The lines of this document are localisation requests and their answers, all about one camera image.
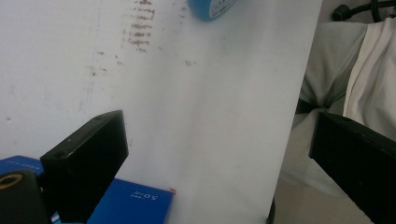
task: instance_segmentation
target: white cloth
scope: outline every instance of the white cloth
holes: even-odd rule
[[[396,20],[368,26],[347,85],[344,116],[396,141]]]
[[[308,157],[318,112],[343,114],[396,141],[395,84],[396,20],[320,25],[300,93],[318,108],[295,116],[280,178],[346,196]]]

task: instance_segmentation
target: gray fabric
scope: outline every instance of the gray fabric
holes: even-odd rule
[[[345,95],[367,24],[332,22],[315,33],[300,99],[328,108]]]
[[[319,111],[342,115],[350,72],[367,25],[333,22],[316,31],[300,99],[318,108],[294,117],[280,178],[343,197],[344,192],[308,157]]]

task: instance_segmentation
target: floor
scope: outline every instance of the floor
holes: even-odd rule
[[[318,23],[331,21],[340,4],[356,7],[369,0],[323,0]],[[351,21],[372,22],[370,12]],[[370,224],[370,219],[348,198],[335,198],[315,189],[290,185],[282,180],[276,187],[275,224]]]

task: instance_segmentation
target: black object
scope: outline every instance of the black object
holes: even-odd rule
[[[265,220],[265,224],[274,224],[275,214],[276,214],[276,204],[274,198],[273,202],[271,203],[270,214],[268,215],[268,218]]]
[[[309,156],[374,223],[396,223],[396,143],[355,122],[320,113]]]
[[[51,223],[54,212],[62,222],[87,222],[127,156],[122,111],[91,119],[40,158],[40,176],[0,176],[0,223]]]
[[[306,114],[306,113],[311,112],[315,108],[318,108],[318,107],[311,105],[304,100],[298,99],[295,114]]]
[[[346,5],[341,5],[338,8],[336,8],[334,10],[334,12],[332,13],[332,20],[333,21],[346,21],[358,13],[371,10],[373,21],[379,22],[379,21],[382,21],[379,16],[379,11],[378,11],[378,9],[381,7],[396,7],[396,1],[391,0],[391,1],[378,2],[378,0],[372,0],[371,3],[369,3],[369,4],[359,6],[359,7],[354,7],[352,9],[350,9]]]

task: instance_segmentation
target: blue box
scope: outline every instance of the blue box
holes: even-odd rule
[[[40,161],[15,156],[0,160],[0,174],[20,169],[42,172]],[[171,210],[173,193],[114,179],[87,224],[164,224]]]

